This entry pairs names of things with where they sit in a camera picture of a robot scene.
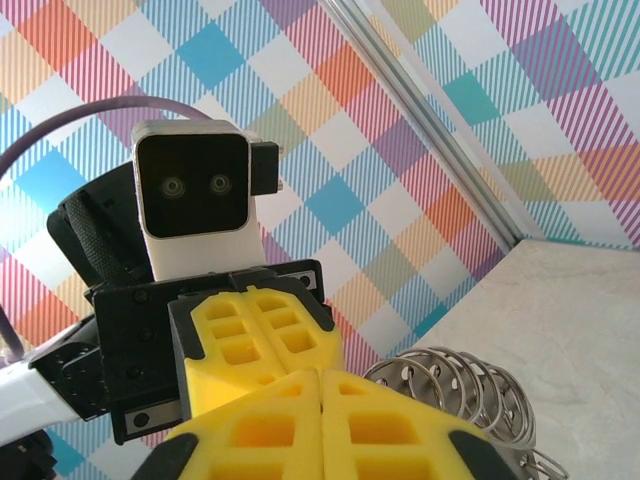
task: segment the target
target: metal spring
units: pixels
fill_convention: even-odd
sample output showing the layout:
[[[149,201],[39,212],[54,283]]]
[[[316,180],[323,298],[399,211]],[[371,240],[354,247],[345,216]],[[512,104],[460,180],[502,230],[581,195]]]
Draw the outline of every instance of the metal spring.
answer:
[[[445,347],[412,348],[376,363],[364,378],[481,428],[503,457],[506,452],[527,472],[524,478],[569,478],[561,465],[535,449],[533,408],[503,368]]]

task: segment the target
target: marble surface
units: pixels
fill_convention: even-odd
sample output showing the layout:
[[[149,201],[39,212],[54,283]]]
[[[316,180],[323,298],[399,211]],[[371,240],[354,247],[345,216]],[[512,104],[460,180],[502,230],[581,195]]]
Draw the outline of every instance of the marble surface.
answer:
[[[640,478],[640,254],[521,242],[417,345],[509,370],[572,480]]]

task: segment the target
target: wall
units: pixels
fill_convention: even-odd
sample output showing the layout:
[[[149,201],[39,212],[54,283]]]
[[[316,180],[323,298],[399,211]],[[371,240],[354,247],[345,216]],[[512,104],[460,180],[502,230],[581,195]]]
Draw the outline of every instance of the wall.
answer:
[[[367,0],[527,236],[640,247],[638,0]]]
[[[264,245],[271,262],[323,262],[353,371],[415,342],[503,256],[313,1],[3,1],[0,72],[2,150],[56,112],[131,94],[281,142],[285,188],[259,199]],[[89,312],[47,214],[128,159],[136,121],[161,115],[76,122],[2,180],[2,304],[28,346]],[[61,475],[82,480],[128,478],[162,438],[116,447],[107,417],[50,432]]]

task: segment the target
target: black connector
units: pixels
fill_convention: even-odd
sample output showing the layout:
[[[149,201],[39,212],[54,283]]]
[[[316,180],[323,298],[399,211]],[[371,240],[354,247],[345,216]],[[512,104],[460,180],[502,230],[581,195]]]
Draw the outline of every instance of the black connector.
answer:
[[[280,147],[273,142],[251,144],[251,195],[278,193]]]
[[[53,480],[53,444],[43,431],[0,447],[3,480]]]

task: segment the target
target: purple cable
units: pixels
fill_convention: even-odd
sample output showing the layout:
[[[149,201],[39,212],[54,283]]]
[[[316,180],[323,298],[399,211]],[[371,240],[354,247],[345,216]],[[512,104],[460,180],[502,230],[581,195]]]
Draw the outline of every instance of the purple cable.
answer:
[[[17,139],[13,145],[7,148],[0,156],[0,178],[9,171],[11,165],[13,165],[13,163],[20,158],[24,152],[31,148],[32,145],[58,128],[96,113],[108,110],[141,107],[167,110],[191,119],[209,119],[209,117],[200,110],[190,107],[189,105],[185,105],[184,103],[161,97],[125,96],[85,103],[45,120]],[[24,356],[24,347],[22,346],[18,333],[13,328],[13,325],[11,325],[9,318],[2,308],[2,305],[0,305],[0,336],[5,341],[11,352],[11,355],[4,357],[2,361],[8,364],[20,360]]]

